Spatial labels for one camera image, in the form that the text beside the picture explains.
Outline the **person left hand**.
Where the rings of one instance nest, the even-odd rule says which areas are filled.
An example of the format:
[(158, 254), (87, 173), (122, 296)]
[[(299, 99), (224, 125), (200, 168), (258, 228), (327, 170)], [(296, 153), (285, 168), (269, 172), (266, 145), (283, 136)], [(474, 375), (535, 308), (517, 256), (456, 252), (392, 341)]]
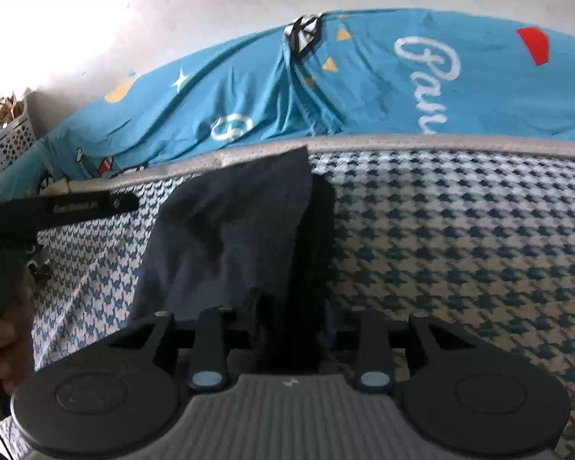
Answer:
[(34, 372), (32, 295), (36, 284), (23, 269), (14, 284), (14, 303), (0, 318), (0, 383), (8, 396)]

